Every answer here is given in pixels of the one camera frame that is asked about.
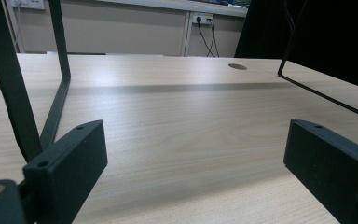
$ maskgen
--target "power socket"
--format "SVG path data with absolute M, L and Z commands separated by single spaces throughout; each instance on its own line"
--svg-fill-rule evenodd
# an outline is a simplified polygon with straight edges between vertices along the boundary
M 13 7 L 26 7 L 28 8 L 28 1 L 27 0 L 10 0 L 10 5 Z
M 194 12 L 193 23 L 198 24 L 197 17 L 201 18 L 200 24 L 211 24 L 208 20 L 213 20 L 213 14 L 211 13 Z
M 43 0 L 28 0 L 28 8 L 45 9 Z

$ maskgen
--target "black metal rod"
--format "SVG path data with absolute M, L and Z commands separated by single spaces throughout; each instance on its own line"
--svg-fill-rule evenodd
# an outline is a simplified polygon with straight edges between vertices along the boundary
M 301 9 L 301 13 L 300 13 L 300 16 L 298 17 L 298 22 L 297 22 L 297 24 L 296 24 L 296 28 L 295 28 L 295 30 L 294 30 L 294 32 L 293 32 L 293 34 L 292 34 L 292 36 L 291 36 L 291 38 L 290 38 L 290 40 L 289 40 L 289 43 L 288 43 L 287 48 L 286 48 L 286 51 L 285 51 L 285 53 L 284 53 L 284 55 L 283 55 L 281 65 L 280 65 L 279 70 L 278 70 L 278 77 L 281 77 L 281 78 L 283 78 L 283 79 L 285 79 L 285 80 L 287 80 L 287 81 L 289 81 L 289 82 L 291 82 L 291 83 L 297 85 L 298 87 L 301 87 L 301 88 L 303 88 L 303 89 L 305 89 L 305 90 L 307 90 L 307 91 L 310 91 L 310 92 L 312 92 L 312 93 L 314 93 L 314 94 L 316 94 L 316 95 L 318 95 L 318 96 L 323 97 L 324 99 L 326 99 L 326 100 L 328 100 L 328 101 L 330 101 L 330 102 L 333 102 L 334 104 L 340 105 L 340 106 L 342 106 L 342 107 L 344 107 L 344 108 L 346 108 L 346 109 L 349 109 L 350 111 L 352 111 L 352 112 L 358 114 L 358 109 L 357 109 L 357 108 L 354 108 L 353 106 L 344 104 L 344 103 L 340 102 L 339 100 L 336 100 L 336 99 L 334 99 L 334 98 L 332 98 L 332 97 L 330 97 L 330 96 L 327 96 L 327 95 L 325 95 L 325 94 L 323 94 L 323 93 L 321 93 L 321 92 L 319 92 L 319 91 L 316 91 L 315 89 L 312 89 L 312 88 L 310 88 L 310 87 L 308 87 L 308 86 L 306 86 L 306 85 L 304 85 L 304 84 L 301 84 L 301 83 L 299 83 L 299 82 L 297 82 L 297 81 L 294 81 L 294 80 L 292 80 L 290 77 L 286 77 L 286 76 L 282 73 L 283 68 L 284 68 L 284 66 L 285 66 L 285 64 L 286 64 L 286 61 L 288 60 L 289 55 L 290 55 L 290 52 L 291 52 L 291 50 L 292 50 L 292 48 L 293 48 L 293 45 L 294 45 L 294 43 L 295 43 L 295 41 L 296 41 L 296 37 L 297 37 L 297 34 L 298 34 L 298 29 L 297 29 L 297 27 L 298 27 L 298 26 L 301 24 L 301 22 L 302 22 L 303 15 L 305 14 L 305 11 L 307 10 L 307 3 L 308 3 L 308 0 L 305 2 L 303 8 Z
M 60 124 L 65 98 L 69 90 L 71 81 L 71 71 L 69 68 L 68 54 L 66 51 L 65 33 L 62 22 L 62 11 L 60 0 L 49 0 L 51 20 L 53 23 L 54 36 L 57 44 L 58 57 L 62 72 L 62 80 L 57 90 L 53 104 L 48 112 L 48 118 L 40 135 L 42 148 L 46 149 L 54 143 L 55 136 Z
M 25 160 L 30 161 L 42 152 L 42 147 L 2 1 L 0 1 L 0 89 L 17 144 Z

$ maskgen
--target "light wood grain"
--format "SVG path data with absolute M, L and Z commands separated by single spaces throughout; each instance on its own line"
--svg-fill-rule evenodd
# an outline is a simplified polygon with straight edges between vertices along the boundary
M 19 55 L 39 131 L 60 83 L 56 57 Z M 75 223 L 337 223 L 282 157 L 290 119 L 358 143 L 358 115 L 277 77 L 280 61 L 69 60 L 58 137 L 103 119 L 109 160 Z M 294 64 L 286 71 L 323 91 L 345 86 Z M 357 88 L 340 92 L 358 105 Z M 24 164 L 0 94 L 0 179 L 21 181 Z

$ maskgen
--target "black metal frame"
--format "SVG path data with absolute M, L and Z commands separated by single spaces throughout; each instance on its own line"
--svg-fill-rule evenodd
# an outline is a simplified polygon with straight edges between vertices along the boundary
M 0 1 L 0 89 L 7 105 L 13 132 L 26 161 L 30 161 L 40 154 L 42 150 L 54 143 L 71 81 L 60 1 L 50 0 L 48 2 L 57 43 L 62 80 L 39 138 L 19 61 L 11 40 L 5 11 Z
M 102 120 L 82 124 L 54 142 L 71 72 L 60 0 L 48 2 L 62 80 L 39 138 L 0 1 L 0 89 L 16 141 L 28 162 L 19 185 L 0 180 L 0 223 L 71 223 L 107 165 Z
M 278 77 L 281 77 L 281 78 L 283 78 L 283 79 L 285 79 L 285 80 L 287 80 L 287 81 L 289 81 L 289 82 L 291 82 L 291 83 L 297 85 L 298 87 L 301 87 L 301 88 L 303 88 L 303 89 L 305 89 L 305 90 L 307 90 L 307 91 L 313 92 L 313 93 L 315 93 L 315 94 L 317 94 L 317 95 L 323 97 L 324 99 L 326 99 L 326 100 L 328 100 L 328 101 L 331 101 L 331 102 L 333 102 L 333 103 L 335 103 L 335 104 L 337 104 L 337 105 L 340 105 L 340 106 L 342 106 L 342 107 L 344 107 L 344 108 L 347 108 L 347 109 L 349 109 L 350 111 L 352 111 L 352 112 L 358 114 L 358 109 L 357 109 L 357 108 L 354 108 L 353 106 L 344 104 L 344 103 L 340 102 L 339 100 L 336 100 L 336 99 L 334 99 L 334 98 L 332 98 L 332 97 L 330 97 L 330 96 L 327 96 L 327 95 L 325 95 L 325 94 L 323 94 L 323 93 L 321 93 L 321 92 L 319 92 L 319 91 L 316 91 L 315 89 L 312 89 L 312 88 L 310 88 L 310 87 L 308 87 L 308 86 L 306 86 L 306 85 L 304 85 L 304 84 L 301 84 L 301 83 L 299 83 L 299 82 L 297 82 L 297 81 L 295 81 L 295 80 L 292 80 L 290 77 L 286 77 L 286 76 L 282 73 L 283 68 L 284 68 L 284 65 L 286 64 L 286 61 L 287 61 L 288 58 L 289 58 L 290 51 L 292 50 L 292 47 L 293 47 L 294 43 L 296 42 L 296 37 L 297 37 L 297 33 L 298 33 L 298 27 L 301 25 L 301 22 L 302 22 L 302 20 L 303 20 L 303 18 L 304 18 L 303 15 L 304 15 L 304 11 L 307 10 L 307 4 L 308 4 L 308 2 L 309 2 L 308 0 L 305 2 L 304 6 L 303 6 L 303 8 L 302 8 L 302 10 L 301 10 L 301 13 L 300 13 L 300 15 L 299 15 L 299 17 L 298 17 L 298 22 L 297 22 L 297 24 L 296 24 L 296 28 L 295 28 L 295 30 L 294 30 L 294 32 L 293 32 L 293 34 L 292 34 L 292 36 L 291 36 L 291 38 L 290 38 L 290 40 L 289 40 L 289 43 L 288 43 L 287 48 L 286 48 L 286 51 L 285 51 L 285 53 L 284 53 L 284 55 L 283 55 L 281 65 L 280 65 L 279 70 L 278 70 Z

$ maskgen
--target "wall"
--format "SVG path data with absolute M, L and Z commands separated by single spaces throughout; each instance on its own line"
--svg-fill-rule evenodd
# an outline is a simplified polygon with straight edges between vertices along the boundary
M 13 30 L 16 30 L 17 9 L 10 6 L 9 0 L 7 5 Z M 47 1 L 45 6 L 47 9 L 43 11 L 21 8 L 22 52 L 56 50 Z M 62 0 L 67 48 L 68 52 L 75 53 L 206 55 L 196 26 L 190 23 L 188 29 L 189 16 L 190 12 L 183 10 Z M 241 17 L 215 15 L 221 56 L 233 57 L 243 21 Z M 206 28 L 205 37 L 211 36 Z

